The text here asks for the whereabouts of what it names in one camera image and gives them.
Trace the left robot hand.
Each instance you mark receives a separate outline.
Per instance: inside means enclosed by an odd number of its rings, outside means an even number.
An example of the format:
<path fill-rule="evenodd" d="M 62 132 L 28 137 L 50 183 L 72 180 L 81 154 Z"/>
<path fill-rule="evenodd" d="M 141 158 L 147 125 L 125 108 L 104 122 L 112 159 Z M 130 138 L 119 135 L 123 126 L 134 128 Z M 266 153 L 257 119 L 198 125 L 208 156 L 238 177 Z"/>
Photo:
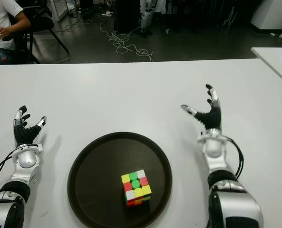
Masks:
<path fill-rule="evenodd" d="M 39 135 L 43 126 L 47 123 L 47 117 L 44 116 L 40 121 L 30 128 L 25 128 L 28 124 L 26 120 L 30 118 L 30 114 L 26 114 L 27 107 L 24 105 L 18 109 L 13 120 L 13 132 L 16 142 L 16 147 L 21 145 L 31 145 L 35 138 Z"/>

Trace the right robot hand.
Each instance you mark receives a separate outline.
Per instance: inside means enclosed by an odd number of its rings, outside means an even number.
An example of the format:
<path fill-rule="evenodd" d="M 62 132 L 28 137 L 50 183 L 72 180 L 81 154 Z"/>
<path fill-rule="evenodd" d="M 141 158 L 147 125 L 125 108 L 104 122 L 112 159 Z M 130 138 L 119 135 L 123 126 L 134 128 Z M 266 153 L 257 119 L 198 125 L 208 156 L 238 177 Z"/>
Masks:
<path fill-rule="evenodd" d="M 200 123 L 202 123 L 206 130 L 217 129 L 221 131 L 222 114 L 220 99 L 216 93 L 216 90 L 210 84 L 206 84 L 205 87 L 207 88 L 207 93 L 210 96 L 210 98 L 207 99 L 207 102 L 211 107 L 209 112 L 204 113 L 197 111 L 186 104 L 182 104 L 180 107 L 185 112 L 192 115 Z"/>

